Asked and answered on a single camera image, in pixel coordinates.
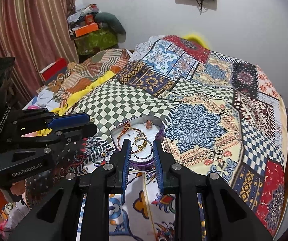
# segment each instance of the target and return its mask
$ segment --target striped curtain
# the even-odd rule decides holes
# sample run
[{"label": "striped curtain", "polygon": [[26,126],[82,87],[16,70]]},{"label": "striped curtain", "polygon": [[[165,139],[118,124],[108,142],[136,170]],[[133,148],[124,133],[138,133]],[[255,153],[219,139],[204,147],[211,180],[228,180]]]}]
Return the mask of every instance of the striped curtain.
[{"label": "striped curtain", "polygon": [[15,57],[12,79],[23,103],[42,86],[40,70],[58,58],[78,62],[66,13],[66,0],[0,0],[0,57]]}]

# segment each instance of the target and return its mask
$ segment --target white wall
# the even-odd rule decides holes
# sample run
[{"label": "white wall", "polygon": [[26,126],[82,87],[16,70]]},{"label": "white wall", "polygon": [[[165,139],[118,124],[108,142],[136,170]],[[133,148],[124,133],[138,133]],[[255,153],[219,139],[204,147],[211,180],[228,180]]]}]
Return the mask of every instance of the white wall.
[{"label": "white wall", "polygon": [[288,0],[216,0],[200,14],[195,0],[82,0],[115,14],[126,29],[120,47],[152,35],[199,33],[212,50],[258,64],[288,107]]}]

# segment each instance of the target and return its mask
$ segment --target green box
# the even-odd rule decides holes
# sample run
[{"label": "green box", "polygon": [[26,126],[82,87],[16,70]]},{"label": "green box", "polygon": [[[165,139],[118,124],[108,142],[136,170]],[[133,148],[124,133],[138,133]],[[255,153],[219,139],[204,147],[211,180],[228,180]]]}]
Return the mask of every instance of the green box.
[{"label": "green box", "polygon": [[74,38],[79,55],[96,54],[117,44],[117,37],[110,29],[101,28]]}]

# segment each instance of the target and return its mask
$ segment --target silver bangle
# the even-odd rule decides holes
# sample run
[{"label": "silver bangle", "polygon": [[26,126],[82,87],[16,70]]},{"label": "silver bangle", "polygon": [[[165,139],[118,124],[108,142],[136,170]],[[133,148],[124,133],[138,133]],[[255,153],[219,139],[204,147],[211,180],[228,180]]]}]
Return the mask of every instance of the silver bangle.
[{"label": "silver bangle", "polygon": [[[134,152],[133,152],[133,146],[134,146],[134,145],[137,146],[135,143],[138,142],[138,141],[146,141],[146,142],[151,146],[151,153],[150,153],[148,156],[146,156],[145,158],[140,158],[140,157],[136,156],[136,155],[134,154]],[[153,153],[153,146],[152,146],[152,144],[151,144],[147,139],[145,139],[145,138],[139,138],[139,139],[137,139],[137,140],[135,140],[135,141],[133,142],[133,144],[132,144],[132,154],[134,155],[134,157],[136,157],[136,158],[138,158],[138,159],[147,159],[152,153]]]}]

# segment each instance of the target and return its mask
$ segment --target human hand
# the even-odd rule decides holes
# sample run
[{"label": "human hand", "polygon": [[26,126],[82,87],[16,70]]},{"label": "human hand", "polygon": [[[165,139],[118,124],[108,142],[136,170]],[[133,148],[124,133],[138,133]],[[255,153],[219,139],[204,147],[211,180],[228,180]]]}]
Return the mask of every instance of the human hand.
[{"label": "human hand", "polygon": [[22,193],[25,192],[25,186],[26,186],[25,180],[22,180],[22,181],[13,183],[10,188],[10,191],[14,195],[20,196]]}]

